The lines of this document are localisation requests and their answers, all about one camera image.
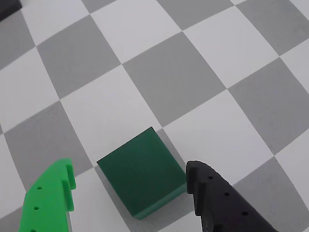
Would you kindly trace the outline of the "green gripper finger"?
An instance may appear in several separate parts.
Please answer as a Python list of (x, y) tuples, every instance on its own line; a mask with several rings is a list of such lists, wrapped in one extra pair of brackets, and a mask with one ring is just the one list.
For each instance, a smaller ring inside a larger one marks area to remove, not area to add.
[(59, 159), (48, 167), (26, 192), (20, 232), (71, 232), (76, 189), (72, 160)]

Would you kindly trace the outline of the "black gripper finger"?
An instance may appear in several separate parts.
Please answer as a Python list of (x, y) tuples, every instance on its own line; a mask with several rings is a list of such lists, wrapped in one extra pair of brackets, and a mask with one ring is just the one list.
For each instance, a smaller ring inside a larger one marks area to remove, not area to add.
[(204, 232), (275, 232), (219, 173), (200, 161), (186, 164), (187, 193)]

